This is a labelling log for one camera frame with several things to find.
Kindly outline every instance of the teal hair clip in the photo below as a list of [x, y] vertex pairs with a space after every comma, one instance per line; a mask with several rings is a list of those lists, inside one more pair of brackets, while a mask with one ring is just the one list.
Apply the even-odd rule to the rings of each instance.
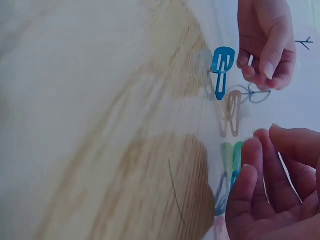
[[211, 71], [214, 74], [218, 74], [215, 96], [216, 99], [221, 101], [226, 95], [227, 88], [227, 72], [231, 70], [235, 62], [236, 52], [230, 47], [222, 46], [214, 51]]

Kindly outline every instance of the fingernail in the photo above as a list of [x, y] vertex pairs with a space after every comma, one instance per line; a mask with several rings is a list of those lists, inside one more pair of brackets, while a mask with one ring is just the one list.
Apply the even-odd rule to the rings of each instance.
[[280, 127], [279, 125], [275, 124], [275, 123], [272, 123], [272, 126], [271, 127], [275, 127], [275, 128], [278, 128], [278, 129], [281, 129], [282, 127]]
[[253, 75], [246, 75], [246, 74], [244, 74], [243, 77], [244, 77], [245, 80], [249, 80], [250, 78], [253, 77]]
[[250, 166], [249, 164], [244, 164], [243, 166], [242, 166], [242, 169], [244, 169], [245, 167], [248, 167], [248, 166]]
[[239, 65], [243, 66], [247, 64], [247, 59], [245, 57], [239, 58]]
[[271, 62], [268, 62], [264, 67], [264, 74], [268, 79], [272, 79], [275, 73], [275, 67], [272, 65]]
[[250, 140], [250, 139], [259, 140], [258, 137], [256, 137], [256, 136], [251, 136], [251, 137], [248, 137], [247, 139], [245, 139], [243, 142], [246, 142], [246, 141], [248, 141], [248, 140]]

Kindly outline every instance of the beige hair clip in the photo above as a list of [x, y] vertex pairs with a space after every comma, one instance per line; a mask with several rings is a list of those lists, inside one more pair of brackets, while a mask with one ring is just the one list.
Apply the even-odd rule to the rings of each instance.
[[232, 135], [237, 137], [239, 134], [241, 96], [242, 93], [239, 90], [233, 90], [223, 100], [214, 101], [219, 131], [223, 138], [227, 136], [228, 123], [230, 123]]

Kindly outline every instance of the hair clip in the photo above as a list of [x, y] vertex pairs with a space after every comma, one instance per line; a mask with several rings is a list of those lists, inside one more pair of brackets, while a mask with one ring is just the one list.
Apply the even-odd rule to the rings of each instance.
[[239, 134], [240, 108], [242, 93], [233, 90], [222, 101], [215, 101], [215, 112], [221, 137], [227, 136], [228, 123], [234, 137]]
[[227, 87], [227, 72], [231, 70], [235, 62], [236, 52], [230, 47], [222, 46], [214, 51], [211, 71], [214, 74], [218, 74], [215, 96], [218, 101], [221, 101], [226, 95]]

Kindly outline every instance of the wood grain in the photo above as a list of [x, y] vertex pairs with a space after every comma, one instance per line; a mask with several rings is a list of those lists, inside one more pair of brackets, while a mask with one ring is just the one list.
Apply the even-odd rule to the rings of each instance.
[[[18, 62], [2, 86], [14, 102], [25, 96], [28, 113], [17, 118], [27, 135], [17, 136], [31, 147], [19, 149], [17, 163], [34, 165], [5, 200], [5, 239], [200, 240], [214, 224], [205, 147], [213, 143], [198, 134], [204, 124], [210, 134], [216, 128], [213, 103], [201, 94], [208, 72], [199, 55], [209, 50], [200, 24], [181, 0], [120, 2], [44, 1], [33, 18], [19, 18], [14, 44], [1, 46], [1, 64], [8, 56]], [[132, 16], [109, 22], [123, 5]], [[37, 65], [26, 61], [29, 49]], [[24, 78], [30, 87], [19, 93], [13, 86]]]

